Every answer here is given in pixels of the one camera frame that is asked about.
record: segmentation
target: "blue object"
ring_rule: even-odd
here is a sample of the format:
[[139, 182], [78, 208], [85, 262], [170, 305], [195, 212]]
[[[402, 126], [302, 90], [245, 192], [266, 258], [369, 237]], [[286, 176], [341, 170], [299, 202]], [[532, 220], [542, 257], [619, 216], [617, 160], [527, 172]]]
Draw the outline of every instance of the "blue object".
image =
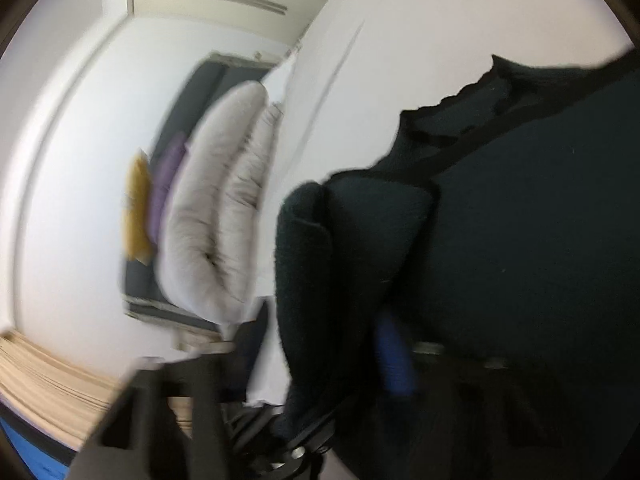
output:
[[385, 390], [393, 396], [414, 394], [416, 378], [411, 349], [402, 339], [392, 317], [383, 312], [376, 323], [376, 358]]
[[64, 479], [69, 470], [67, 466], [39, 450], [2, 418], [0, 418], [0, 426], [24, 464], [38, 480]]

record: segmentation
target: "yellow cushion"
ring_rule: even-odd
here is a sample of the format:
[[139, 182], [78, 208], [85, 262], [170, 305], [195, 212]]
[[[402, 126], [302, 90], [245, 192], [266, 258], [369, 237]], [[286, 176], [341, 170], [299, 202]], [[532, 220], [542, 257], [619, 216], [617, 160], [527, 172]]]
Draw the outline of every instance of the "yellow cushion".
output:
[[151, 261], [151, 241], [146, 236], [146, 205], [151, 189], [151, 177], [146, 155], [140, 152], [133, 159], [127, 174], [126, 204], [122, 225], [124, 252], [129, 260], [145, 265]]

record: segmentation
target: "purple cushion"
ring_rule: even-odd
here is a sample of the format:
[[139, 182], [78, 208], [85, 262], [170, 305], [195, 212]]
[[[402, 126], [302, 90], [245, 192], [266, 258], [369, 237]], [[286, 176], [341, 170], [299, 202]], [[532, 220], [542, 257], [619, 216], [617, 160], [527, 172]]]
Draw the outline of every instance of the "purple cushion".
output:
[[160, 237], [160, 224], [164, 214], [166, 198], [169, 195], [175, 174], [178, 172], [184, 155], [187, 153], [186, 142], [187, 136], [185, 133], [175, 134], [158, 161], [151, 179], [151, 194], [149, 195], [149, 203], [146, 210], [146, 235], [156, 245]]

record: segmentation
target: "gray cushion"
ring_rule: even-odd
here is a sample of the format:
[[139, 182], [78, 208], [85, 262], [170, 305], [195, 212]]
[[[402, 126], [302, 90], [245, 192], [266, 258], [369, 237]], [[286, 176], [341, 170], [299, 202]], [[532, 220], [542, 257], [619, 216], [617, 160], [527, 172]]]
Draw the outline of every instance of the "gray cushion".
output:
[[214, 264], [220, 193], [267, 97], [260, 83], [245, 82], [207, 111], [176, 177], [160, 233], [159, 284], [165, 296], [218, 324], [244, 315], [244, 303], [225, 290]]
[[258, 201], [281, 115], [278, 105], [264, 108], [223, 186], [216, 264], [226, 293], [239, 303], [251, 292]]

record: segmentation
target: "metal screw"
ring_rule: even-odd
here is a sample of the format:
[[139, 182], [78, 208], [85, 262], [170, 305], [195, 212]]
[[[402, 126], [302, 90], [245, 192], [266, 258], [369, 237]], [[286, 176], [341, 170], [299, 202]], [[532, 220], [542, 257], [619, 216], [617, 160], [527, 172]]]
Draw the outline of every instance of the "metal screw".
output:
[[296, 449], [294, 449], [291, 452], [291, 457], [293, 460], [297, 460], [299, 458], [302, 458], [305, 454], [305, 448], [303, 448], [302, 446], [297, 447]]

